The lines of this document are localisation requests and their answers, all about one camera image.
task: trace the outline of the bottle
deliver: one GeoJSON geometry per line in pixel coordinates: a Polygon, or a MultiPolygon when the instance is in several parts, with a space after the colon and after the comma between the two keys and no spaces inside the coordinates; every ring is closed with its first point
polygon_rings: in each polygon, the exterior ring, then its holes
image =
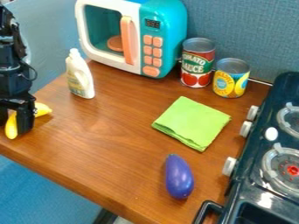
{"type": "Polygon", "coordinates": [[[94,98],[94,79],[78,49],[72,48],[66,58],[66,75],[70,91],[86,99],[94,98]]]}

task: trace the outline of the black stove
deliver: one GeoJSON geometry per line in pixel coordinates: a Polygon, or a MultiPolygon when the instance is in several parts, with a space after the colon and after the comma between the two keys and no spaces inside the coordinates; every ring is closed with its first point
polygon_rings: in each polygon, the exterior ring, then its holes
{"type": "Polygon", "coordinates": [[[193,223],[219,214],[217,223],[299,223],[299,73],[278,76],[268,97],[252,106],[240,134],[247,143],[229,157],[226,203],[205,201],[193,223]]]}

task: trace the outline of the green napkin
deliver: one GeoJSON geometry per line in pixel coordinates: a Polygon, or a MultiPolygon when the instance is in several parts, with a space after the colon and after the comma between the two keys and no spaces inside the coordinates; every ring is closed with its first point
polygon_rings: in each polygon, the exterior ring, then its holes
{"type": "Polygon", "coordinates": [[[181,96],[151,126],[204,151],[230,120],[229,115],[181,96]]]}

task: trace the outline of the blue wall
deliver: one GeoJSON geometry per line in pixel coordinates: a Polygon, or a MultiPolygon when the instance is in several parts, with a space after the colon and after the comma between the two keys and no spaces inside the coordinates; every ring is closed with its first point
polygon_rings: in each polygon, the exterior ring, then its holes
{"type": "MultiPolygon", "coordinates": [[[[39,77],[32,92],[65,71],[72,47],[80,48],[75,0],[17,0],[7,4],[28,38],[39,77]]],[[[273,81],[299,70],[299,0],[183,0],[188,36],[217,43],[217,58],[247,61],[252,77],[273,81]]]]}
{"type": "Polygon", "coordinates": [[[252,77],[299,71],[299,0],[183,0],[189,37],[216,41],[217,57],[244,59],[252,77]]]}
{"type": "Polygon", "coordinates": [[[29,42],[31,64],[38,70],[34,93],[66,70],[72,47],[80,48],[74,17],[75,0],[16,0],[6,6],[21,24],[29,42]]]}

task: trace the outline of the toy microwave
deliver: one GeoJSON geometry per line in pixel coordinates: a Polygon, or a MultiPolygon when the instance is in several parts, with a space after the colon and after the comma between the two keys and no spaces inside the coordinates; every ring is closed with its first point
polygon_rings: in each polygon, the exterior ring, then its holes
{"type": "Polygon", "coordinates": [[[153,78],[175,66],[186,37],[180,0],[78,0],[75,14],[90,59],[153,78]]]}

